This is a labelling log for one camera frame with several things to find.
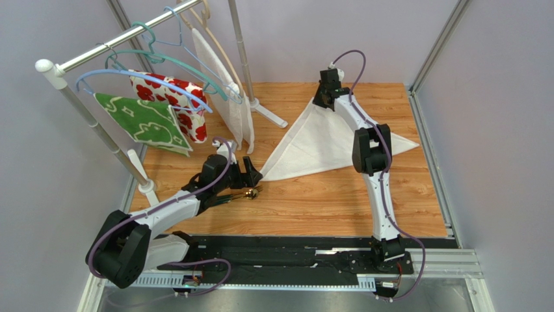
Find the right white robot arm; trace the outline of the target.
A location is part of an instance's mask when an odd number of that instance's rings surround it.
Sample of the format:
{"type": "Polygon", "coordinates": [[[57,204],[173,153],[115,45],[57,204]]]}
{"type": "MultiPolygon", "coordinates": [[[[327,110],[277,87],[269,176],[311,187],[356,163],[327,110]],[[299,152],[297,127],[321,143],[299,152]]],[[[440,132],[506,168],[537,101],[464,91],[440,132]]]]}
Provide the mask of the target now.
{"type": "Polygon", "coordinates": [[[389,272],[405,256],[389,183],[391,131],[387,124],[379,124],[362,109],[352,90],[342,86],[342,79],[341,70],[333,65],[320,71],[313,104],[338,114],[354,134],[352,163],[365,181],[373,216],[371,264],[377,271],[389,272]]]}

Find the white cloth napkin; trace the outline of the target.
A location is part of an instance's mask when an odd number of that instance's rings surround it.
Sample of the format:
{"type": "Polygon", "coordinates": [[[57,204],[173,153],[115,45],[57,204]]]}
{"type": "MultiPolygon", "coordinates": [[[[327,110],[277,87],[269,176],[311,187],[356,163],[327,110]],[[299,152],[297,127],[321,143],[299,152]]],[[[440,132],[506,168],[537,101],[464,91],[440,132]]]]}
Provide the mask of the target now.
{"type": "Polygon", "coordinates": [[[362,127],[371,128],[361,114],[376,124],[361,105],[353,109],[348,96],[340,97],[336,110],[308,104],[259,171],[262,180],[279,181],[352,167],[352,127],[360,122],[362,127]]]}

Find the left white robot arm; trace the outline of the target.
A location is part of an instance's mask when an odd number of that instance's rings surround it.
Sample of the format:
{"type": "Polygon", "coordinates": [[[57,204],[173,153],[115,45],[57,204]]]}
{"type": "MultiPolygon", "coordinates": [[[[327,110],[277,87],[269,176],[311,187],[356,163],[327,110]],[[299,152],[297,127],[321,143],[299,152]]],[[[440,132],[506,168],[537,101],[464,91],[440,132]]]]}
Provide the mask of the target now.
{"type": "Polygon", "coordinates": [[[224,190],[254,188],[263,179],[248,156],[241,171],[234,141],[216,136],[212,145],[216,152],[173,196],[135,213],[116,210],[106,217],[85,256],[91,274],[124,289],[144,270],[182,265],[192,246],[189,238],[163,232],[213,207],[224,190]]]}

